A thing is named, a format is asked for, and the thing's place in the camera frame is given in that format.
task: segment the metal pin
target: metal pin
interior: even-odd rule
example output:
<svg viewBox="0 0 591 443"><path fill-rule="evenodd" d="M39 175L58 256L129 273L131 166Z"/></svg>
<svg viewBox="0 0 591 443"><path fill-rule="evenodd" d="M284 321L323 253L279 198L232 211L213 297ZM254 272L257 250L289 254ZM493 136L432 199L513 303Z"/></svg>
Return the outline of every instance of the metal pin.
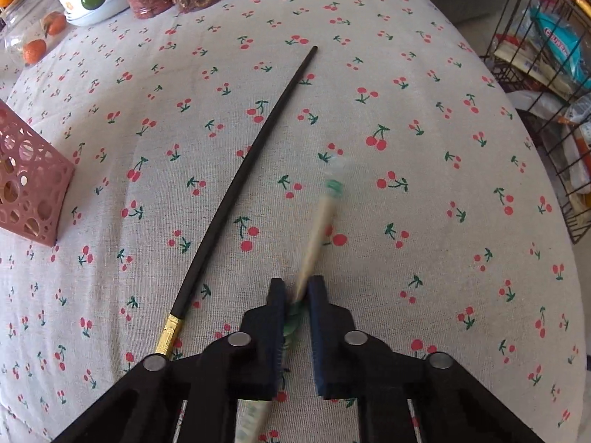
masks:
<svg viewBox="0 0 591 443"><path fill-rule="evenodd" d="M345 335L345 341L349 343L349 345L359 346L363 345L368 340L368 336L363 331L349 331Z"/></svg>
<svg viewBox="0 0 591 443"><path fill-rule="evenodd" d="M433 353L429 357L429 363L433 368L446 370L453 364L453 358L450 357L450 355L448 355L447 353L438 351L437 353Z"/></svg>
<svg viewBox="0 0 591 443"><path fill-rule="evenodd" d="M148 371L160 371L166 366L166 358L162 355L150 355L144 360L144 368Z"/></svg>
<svg viewBox="0 0 591 443"><path fill-rule="evenodd" d="M246 346L250 343L250 340L252 340L250 335L243 331L236 331L236 333L232 333L228 337L228 343L232 346Z"/></svg>

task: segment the black pencil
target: black pencil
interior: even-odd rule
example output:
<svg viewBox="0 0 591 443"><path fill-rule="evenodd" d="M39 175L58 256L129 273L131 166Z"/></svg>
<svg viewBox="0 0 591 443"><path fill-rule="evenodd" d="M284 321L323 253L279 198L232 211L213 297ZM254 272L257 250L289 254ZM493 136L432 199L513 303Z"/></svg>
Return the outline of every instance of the black pencil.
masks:
<svg viewBox="0 0 591 443"><path fill-rule="evenodd" d="M314 55L318 51L318 47L314 46L301 63L300 67L295 72L293 78L287 84L286 89L275 103L275 106L271 110L267 120L261 127L259 133L256 135L250 150L246 154L246 157L242 161L242 164L238 168L238 171L234 175L226 194L222 198L222 202L218 206L216 214L212 218L212 222L209 224L203 240L197 248L193 261L188 268L187 275L182 281L180 290L178 291L177 297L172 305L170 314L164 325L164 330L158 340L156 346L156 353L165 355L167 358L172 352L172 343L178 336L178 333L182 327L182 321L187 315L189 306L197 289L199 288L201 278L205 273L206 266L209 258L213 254L213 251L218 243L218 239L222 233L224 226L226 225L231 211L236 204L236 200L240 196L242 187L248 178L248 175L252 171L256 160L262 152L262 149L267 143L273 128L277 125L277 121L281 116L283 109L285 109L288 100L291 97L296 85L300 82L300 79L304 75L305 69L308 64L314 58Z"/></svg>

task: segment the pink basket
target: pink basket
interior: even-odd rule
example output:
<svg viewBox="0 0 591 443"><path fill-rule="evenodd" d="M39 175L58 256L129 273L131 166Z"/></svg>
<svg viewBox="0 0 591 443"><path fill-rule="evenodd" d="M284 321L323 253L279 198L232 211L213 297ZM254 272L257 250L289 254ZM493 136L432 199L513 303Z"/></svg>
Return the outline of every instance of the pink basket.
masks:
<svg viewBox="0 0 591 443"><path fill-rule="evenodd" d="M53 246L74 165L0 101L0 227Z"/></svg>

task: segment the tablecloth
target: tablecloth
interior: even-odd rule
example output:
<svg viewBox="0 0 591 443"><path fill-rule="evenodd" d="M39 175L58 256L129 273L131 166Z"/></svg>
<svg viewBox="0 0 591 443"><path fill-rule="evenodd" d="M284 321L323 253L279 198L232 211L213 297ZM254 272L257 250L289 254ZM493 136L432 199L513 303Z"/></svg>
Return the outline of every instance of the tablecloth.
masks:
<svg viewBox="0 0 591 443"><path fill-rule="evenodd" d="M151 353L261 123L319 51L236 204L174 358L292 285L327 168L345 196L317 272L393 350L450 353L547 442L584 382L573 253L536 149L428 0L223 0L72 29L8 104L76 173L52 248L0 232L0 440L60 433ZM315 395L304 324L261 441L353 442Z"/></svg>

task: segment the tangerine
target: tangerine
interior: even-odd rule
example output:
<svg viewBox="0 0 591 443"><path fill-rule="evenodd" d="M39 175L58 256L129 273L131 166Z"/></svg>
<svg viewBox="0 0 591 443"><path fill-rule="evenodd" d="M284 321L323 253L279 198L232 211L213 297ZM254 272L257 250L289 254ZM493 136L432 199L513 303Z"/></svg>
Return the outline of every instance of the tangerine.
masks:
<svg viewBox="0 0 591 443"><path fill-rule="evenodd" d="M43 18L43 28L45 34L55 37L66 29L67 20L66 16L59 11L52 11L50 14Z"/></svg>
<svg viewBox="0 0 591 443"><path fill-rule="evenodd" d="M25 63L33 65L43 58L47 50L45 40L33 40L23 47L23 59Z"/></svg>

